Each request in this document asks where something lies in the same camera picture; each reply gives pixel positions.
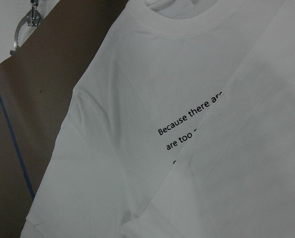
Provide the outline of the white printed t-shirt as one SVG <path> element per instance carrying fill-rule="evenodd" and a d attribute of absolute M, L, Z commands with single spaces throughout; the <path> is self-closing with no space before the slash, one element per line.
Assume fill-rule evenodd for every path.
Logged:
<path fill-rule="evenodd" d="M 128 1 L 21 236 L 295 238 L 295 0 Z"/>

